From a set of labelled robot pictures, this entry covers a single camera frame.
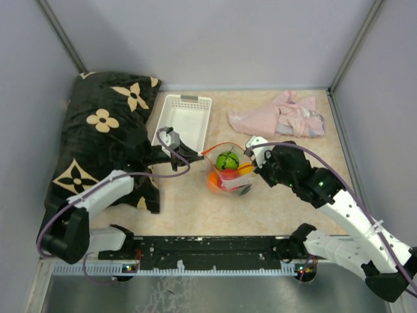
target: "gray wall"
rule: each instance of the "gray wall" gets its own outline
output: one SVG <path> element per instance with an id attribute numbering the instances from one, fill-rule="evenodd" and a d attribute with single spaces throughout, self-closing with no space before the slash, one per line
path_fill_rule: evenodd
<path id="1" fill-rule="evenodd" d="M 386 1 L 336 91 L 371 210 L 411 246 L 417 246 L 416 30 L 415 0 Z"/>
<path id="2" fill-rule="evenodd" d="M 167 89 L 328 87 L 372 0 L 48 0 L 90 70 Z"/>
<path id="3" fill-rule="evenodd" d="M 0 312 L 21 312 L 76 70 L 35 1 L 0 10 Z"/>

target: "pink towel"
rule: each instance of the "pink towel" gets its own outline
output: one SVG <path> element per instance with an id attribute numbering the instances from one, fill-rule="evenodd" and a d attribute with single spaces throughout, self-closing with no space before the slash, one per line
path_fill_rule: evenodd
<path id="1" fill-rule="evenodd" d="M 276 132 L 296 137 L 323 136 L 323 117 L 315 111 L 315 97 L 294 104 L 294 96 L 294 91 L 285 91 L 262 108 L 229 112 L 229 123 L 236 132 L 264 138 L 273 138 Z"/>

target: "green fruit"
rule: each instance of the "green fruit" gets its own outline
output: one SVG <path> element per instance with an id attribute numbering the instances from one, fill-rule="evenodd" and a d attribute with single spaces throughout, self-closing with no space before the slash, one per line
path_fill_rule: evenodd
<path id="1" fill-rule="evenodd" d="M 239 167 L 239 158 L 237 157 L 236 153 L 231 151 L 222 152 L 216 159 L 216 165 L 217 168 L 221 171 L 225 170 L 226 168 L 237 170 Z"/>

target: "pillow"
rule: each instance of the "pillow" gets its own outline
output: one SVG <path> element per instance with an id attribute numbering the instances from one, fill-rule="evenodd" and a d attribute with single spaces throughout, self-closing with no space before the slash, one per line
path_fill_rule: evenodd
<path id="1" fill-rule="evenodd" d="M 126 137 L 145 128 L 161 81 L 119 72 L 80 74 L 74 84 L 61 132 L 58 164 L 45 199 L 45 207 L 62 206 L 105 178 L 113 170 L 151 171 L 129 164 Z M 134 189 L 114 204 L 126 203 L 160 212 L 159 191 L 148 177 L 135 177 Z"/>

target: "white basket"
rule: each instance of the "white basket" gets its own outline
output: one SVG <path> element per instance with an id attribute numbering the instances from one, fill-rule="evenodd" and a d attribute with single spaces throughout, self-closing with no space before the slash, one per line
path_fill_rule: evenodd
<path id="1" fill-rule="evenodd" d="M 211 98 L 167 95 L 156 130 L 173 127 L 182 142 L 197 152 L 204 150 L 207 127 L 211 111 Z M 156 131 L 152 145 L 158 145 Z"/>

